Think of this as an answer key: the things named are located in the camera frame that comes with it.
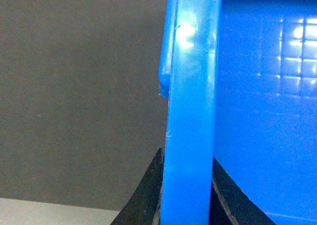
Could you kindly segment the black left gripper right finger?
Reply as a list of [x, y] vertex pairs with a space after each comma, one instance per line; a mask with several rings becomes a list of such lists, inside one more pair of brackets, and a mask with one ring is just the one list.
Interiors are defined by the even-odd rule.
[[213, 158], [212, 188], [209, 211], [211, 225], [273, 225]]

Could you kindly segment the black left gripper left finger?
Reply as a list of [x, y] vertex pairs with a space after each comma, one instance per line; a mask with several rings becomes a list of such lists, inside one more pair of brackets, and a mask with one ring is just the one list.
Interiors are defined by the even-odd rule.
[[163, 150], [158, 149], [133, 195], [112, 225], [158, 225], [163, 176]]

